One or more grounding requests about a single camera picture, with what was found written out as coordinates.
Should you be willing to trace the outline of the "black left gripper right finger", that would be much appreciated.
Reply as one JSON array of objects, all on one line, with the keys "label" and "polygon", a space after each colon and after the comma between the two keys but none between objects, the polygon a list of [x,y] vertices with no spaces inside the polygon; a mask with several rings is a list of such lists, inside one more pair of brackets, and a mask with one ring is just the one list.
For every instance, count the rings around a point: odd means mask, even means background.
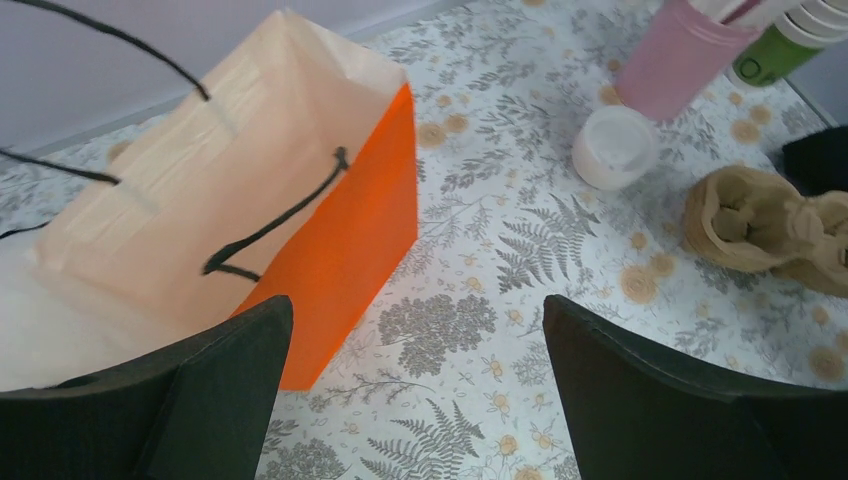
[{"label": "black left gripper right finger", "polygon": [[585,479],[843,479],[847,395],[689,356],[576,302],[543,330]]}]

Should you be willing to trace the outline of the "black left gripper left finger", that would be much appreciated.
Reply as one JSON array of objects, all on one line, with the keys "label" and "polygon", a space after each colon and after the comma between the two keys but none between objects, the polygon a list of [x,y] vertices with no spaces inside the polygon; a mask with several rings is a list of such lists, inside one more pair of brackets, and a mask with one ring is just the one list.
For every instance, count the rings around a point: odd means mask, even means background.
[{"label": "black left gripper left finger", "polygon": [[1,396],[5,479],[250,479],[293,330],[283,295],[134,360]]}]

